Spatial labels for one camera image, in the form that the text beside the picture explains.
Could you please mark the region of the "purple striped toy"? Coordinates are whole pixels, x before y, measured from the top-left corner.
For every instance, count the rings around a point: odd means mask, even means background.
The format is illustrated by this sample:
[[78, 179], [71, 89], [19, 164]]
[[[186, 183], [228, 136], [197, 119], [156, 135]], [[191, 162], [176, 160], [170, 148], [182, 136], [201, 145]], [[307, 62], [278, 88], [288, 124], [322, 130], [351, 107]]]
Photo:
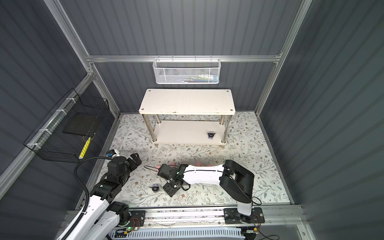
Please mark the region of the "purple striped toy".
[[212, 139], [214, 138], [215, 134], [216, 134], [215, 132], [208, 132], [208, 133], [207, 133], [207, 135], [208, 135], [208, 139], [209, 139], [209, 140], [212, 140]]

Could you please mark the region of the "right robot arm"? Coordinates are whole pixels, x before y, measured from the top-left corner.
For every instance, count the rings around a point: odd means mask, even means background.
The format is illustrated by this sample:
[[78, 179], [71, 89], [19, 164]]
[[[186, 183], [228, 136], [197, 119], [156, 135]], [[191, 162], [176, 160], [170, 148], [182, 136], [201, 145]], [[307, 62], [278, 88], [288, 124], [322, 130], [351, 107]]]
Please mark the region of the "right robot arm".
[[163, 164], [158, 168], [157, 175], [166, 180], [163, 190], [169, 197], [173, 197], [179, 189], [188, 191], [196, 184], [220, 186], [237, 201], [239, 214], [252, 215], [255, 175], [235, 161], [226, 160], [224, 164], [213, 167]]

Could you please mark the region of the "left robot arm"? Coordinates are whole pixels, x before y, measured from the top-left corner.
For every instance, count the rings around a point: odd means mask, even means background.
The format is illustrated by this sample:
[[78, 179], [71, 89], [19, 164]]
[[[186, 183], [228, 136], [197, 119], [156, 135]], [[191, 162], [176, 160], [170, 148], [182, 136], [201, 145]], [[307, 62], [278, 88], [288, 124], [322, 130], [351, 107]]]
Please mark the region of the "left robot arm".
[[[101, 180], [88, 190], [78, 176], [78, 168], [90, 160], [108, 160], [108, 171]], [[130, 173], [142, 164], [139, 154], [128, 158], [120, 156], [116, 150], [107, 152], [106, 157], [93, 157], [79, 163], [74, 170], [75, 179], [85, 191], [85, 203], [75, 218], [58, 237], [59, 240], [104, 240], [118, 228], [124, 233], [140, 229], [144, 217], [131, 214], [127, 204], [115, 201]]]

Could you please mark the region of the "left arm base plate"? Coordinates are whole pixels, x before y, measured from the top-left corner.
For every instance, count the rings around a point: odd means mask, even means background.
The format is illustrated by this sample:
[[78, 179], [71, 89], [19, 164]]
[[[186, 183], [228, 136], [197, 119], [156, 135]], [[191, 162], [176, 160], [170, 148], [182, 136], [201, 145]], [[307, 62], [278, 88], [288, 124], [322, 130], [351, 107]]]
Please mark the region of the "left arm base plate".
[[140, 228], [144, 226], [145, 211], [130, 211], [130, 219], [124, 220], [121, 224], [118, 224], [122, 228]]

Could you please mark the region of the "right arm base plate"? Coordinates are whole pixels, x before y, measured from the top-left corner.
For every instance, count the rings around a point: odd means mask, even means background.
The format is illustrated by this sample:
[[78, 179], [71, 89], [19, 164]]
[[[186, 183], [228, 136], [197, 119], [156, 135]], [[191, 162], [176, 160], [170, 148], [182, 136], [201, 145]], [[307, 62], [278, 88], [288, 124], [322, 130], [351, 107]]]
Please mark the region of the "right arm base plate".
[[224, 209], [224, 219], [227, 225], [231, 224], [263, 224], [265, 223], [264, 213], [261, 208], [252, 208], [249, 216], [242, 215], [237, 208]]

